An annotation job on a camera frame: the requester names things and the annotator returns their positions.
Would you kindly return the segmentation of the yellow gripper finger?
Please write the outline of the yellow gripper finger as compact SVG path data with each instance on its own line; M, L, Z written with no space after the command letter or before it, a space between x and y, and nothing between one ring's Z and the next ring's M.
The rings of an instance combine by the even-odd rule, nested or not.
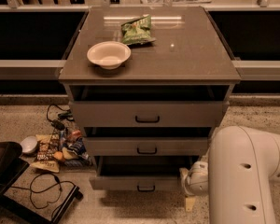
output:
M196 202L195 196L186 197L185 198L185 210L187 212L191 212L195 202Z

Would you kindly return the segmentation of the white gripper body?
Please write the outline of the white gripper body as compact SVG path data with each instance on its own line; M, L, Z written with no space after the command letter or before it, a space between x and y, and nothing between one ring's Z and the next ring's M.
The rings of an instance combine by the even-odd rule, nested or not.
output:
M180 183L186 196L208 194L208 163L196 161L190 169L180 168Z

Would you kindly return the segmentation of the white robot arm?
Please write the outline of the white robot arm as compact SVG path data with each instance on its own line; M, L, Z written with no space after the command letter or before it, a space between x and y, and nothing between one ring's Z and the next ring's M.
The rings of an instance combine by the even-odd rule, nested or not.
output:
M186 195L209 196L210 224L276 224L270 183L280 183L280 134L223 128L208 161L179 172Z

